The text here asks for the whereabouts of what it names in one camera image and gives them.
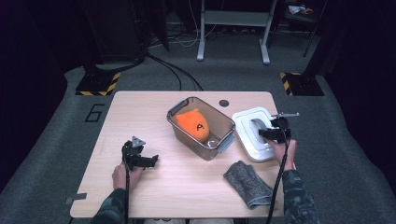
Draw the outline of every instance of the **orange object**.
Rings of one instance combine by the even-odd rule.
[[[209,126],[199,109],[176,115],[176,121],[181,129],[201,143],[209,136]]]

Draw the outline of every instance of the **grey rag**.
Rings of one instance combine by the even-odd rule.
[[[223,176],[242,197],[249,209],[271,203],[273,190],[256,174],[252,165],[238,161]]]

